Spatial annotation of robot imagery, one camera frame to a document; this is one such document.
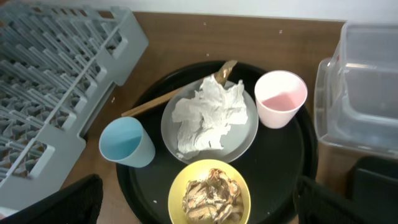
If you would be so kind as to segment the light blue plastic cup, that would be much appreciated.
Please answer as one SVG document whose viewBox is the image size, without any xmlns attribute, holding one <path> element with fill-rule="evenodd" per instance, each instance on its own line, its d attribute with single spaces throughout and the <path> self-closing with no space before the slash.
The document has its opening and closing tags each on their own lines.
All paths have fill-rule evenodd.
<svg viewBox="0 0 398 224">
<path fill-rule="evenodd" d="M 108 161 L 141 168 L 155 157 L 155 146 L 138 119 L 122 117 L 110 122 L 101 133 L 99 151 Z"/>
</svg>

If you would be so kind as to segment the peanut shells and rice waste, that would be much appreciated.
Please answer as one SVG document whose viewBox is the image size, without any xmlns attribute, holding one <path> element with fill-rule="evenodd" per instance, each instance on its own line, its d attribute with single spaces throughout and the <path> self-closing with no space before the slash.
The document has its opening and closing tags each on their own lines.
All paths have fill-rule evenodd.
<svg viewBox="0 0 398 224">
<path fill-rule="evenodd" d="M 212 168 L 205 179 L 188 182 L 182 209 L 193 223 L 237 223 L 244 212 L 240 186 L 225 171 Z"/>
</svg>

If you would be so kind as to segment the white paper napkin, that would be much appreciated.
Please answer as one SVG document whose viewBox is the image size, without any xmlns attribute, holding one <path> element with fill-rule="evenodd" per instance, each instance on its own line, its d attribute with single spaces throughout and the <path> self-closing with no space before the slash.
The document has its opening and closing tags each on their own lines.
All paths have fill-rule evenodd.
<svg viewBox="0 0 398 224">
<path fill-rule="evenodd" d="M 247 106 L 244 102 L 244 83 L 225 89 L 211 75 L 203 79 L 193 98 L 177 101 L 172 121 L 180 123 L 177 133 L 177 156 L 187 159 L 205 150 L 223 150 L 221 137 L 232 125 L 246 124 Z"/>
</svg>

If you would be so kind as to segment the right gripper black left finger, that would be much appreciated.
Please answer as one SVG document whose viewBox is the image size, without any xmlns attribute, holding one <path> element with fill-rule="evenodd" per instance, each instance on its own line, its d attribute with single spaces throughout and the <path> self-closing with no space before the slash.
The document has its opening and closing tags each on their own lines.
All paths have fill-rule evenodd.
<svg viewBox="0 0 398 224">
<path fill-rule="evenodd" d="M 96 224 L 102 201 L 103 181 L 91 174 L 1 219 L 1 224 Z"/>
</svg>

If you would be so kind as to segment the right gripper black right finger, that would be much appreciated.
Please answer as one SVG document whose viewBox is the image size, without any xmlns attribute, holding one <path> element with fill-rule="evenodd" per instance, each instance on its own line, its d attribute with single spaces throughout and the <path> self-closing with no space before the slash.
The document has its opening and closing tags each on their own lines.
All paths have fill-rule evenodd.
<svg viewBox="0 0 398 224">
<path fill-rule="evenodd" d="M 297 179 L 294 205 L 300 224 L 382 223 L 373 213 L 340 197 L 306 176 Z"/>
</svg>

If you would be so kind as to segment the pink plastic cup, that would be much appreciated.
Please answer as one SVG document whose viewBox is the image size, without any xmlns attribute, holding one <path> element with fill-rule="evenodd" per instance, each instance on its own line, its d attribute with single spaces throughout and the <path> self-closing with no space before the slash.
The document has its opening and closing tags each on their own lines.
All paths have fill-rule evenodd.
<svg viewBox="0 0 398 224">
<path fill-rule="evenodd" d="M 308 89 L 298 75 L 275 70 L 258 79 L 254 96 L 261 123 L 268 128 L 279 129 L 286 126 L 304 105 Z"/>
</svg>

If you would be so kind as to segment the yellow plastic bowl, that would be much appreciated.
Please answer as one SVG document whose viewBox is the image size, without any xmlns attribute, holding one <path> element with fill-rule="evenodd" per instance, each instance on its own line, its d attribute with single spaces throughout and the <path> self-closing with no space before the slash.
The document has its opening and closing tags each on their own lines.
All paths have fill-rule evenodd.
<svg viewBox="0 0 398 224">
<path fill-rule="evenodd" d="M 182 209 L 182 199 L 185 195 L 187 184 L 191 180 L 205 179 L 209 173 L 209 170 L 212 168 L 225 171 L 228 177 L 235 180 L 239 184 L 241 196 L 243 198 L 244 212 L 242 219 L 237 223 L 246 224 L 248 222 L 251 213 L 251 196 L 248 185 L 246 184 L 242 175 L 234 167 L 225 162 L 213 159 L 205 159 L 196 161 L 186 166 L 174 179 L 168 197 L 169 217 L 172 223 L 193 223 L 187 219 L 187 216 Z"/>
</svg>

